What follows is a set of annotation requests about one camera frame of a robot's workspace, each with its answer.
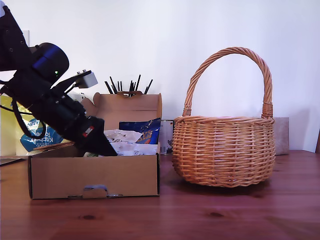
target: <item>plastic wrapper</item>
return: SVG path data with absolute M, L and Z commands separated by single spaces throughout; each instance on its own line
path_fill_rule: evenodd
M 142 136 L 136 141 L 137 144 L 158 144 L 159 131 L 161 127 L 161 118 L 150 121 L 121 121 L 119 129 L 126 131 L 135 131 L 142 133 Z
M 134 144 L 142 136 L 140 132 L 119 129 L 105 130 L 103 133 L 110 143 L 126 142 Z
M 124 141 L 111 142 L 113 149 L 118 156 L 137 156 L 137 155 L 155 155 L 157 153 L 157 144 L 138 144 Z M 84 157 L 103 157 L 101 155 L 86 152 Z

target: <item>basket handle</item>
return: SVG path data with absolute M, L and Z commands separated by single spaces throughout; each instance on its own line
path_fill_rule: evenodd
M 184 102 L 183 117 L 191 116 L 191 107 L 192 107 L 192 97 L 195 91 L 196 84 L 202 75 L 202 73 L 217 59 L 229 55 L 229 54 L 241 54 L 252 59 L 260 68 L 263 74 L 264 82 L 264 97 L 263 97 L 263 106 L 262 106 L 262 118 L 272 118 L 273 116 L 273 104 L 272 104 L 272 78 L 269 67 L 266 62 L 259 57 L 255 52 L 248 48 L 244 47 L 228 47 L 222 49 L 215 54 L 211 55 L 195 72 L 195 74 L 190 79 L 190 85 L 186 93 L 186 98 Z

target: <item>open cardboard box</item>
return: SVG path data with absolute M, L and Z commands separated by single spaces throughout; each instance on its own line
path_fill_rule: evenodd
M 149 121 L 162 116 L 161 94 L 99 94 L 81 102 L 87 115 L 102 118 L 104 129 L 121 121 Z M 156 155 L 82 157 L 73 145 L 28 158 L 32 199 L 107 198 L 159 195 L 159 151 Z

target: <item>red label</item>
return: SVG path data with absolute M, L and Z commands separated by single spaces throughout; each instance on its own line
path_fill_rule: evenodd
M 86 138 L 88 137 L 89 133 L 92 132 L 92 130 L 95 129 L 94 126 L 90 126 L 82 135 Z

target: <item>snack bag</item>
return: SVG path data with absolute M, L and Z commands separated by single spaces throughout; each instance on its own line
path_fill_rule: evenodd
M 142 136 L 136 141 L 137 144 L 158 144 L 159 131 L 161 127 L 161 118 L 150 121 L 121 121 L 119 129 L 125 131 L 135 131 L 142 133 Z
M 32 119 L 27 123 L 28 130 L 36 135 L 40 136 L 42 133 L 42 124 L 37 119 Z M 52 127 L 47 126 L 45 136 L 41 139 L 33 139 L 31 137 L 26 136 L 25 134 L 20 138 L 20 142 L 23 147 L 31 152 L 33 149 L 38 147 L 43 147 L 52 144 L 59 144 L 63 141 L 62 136 L 60 136 Z

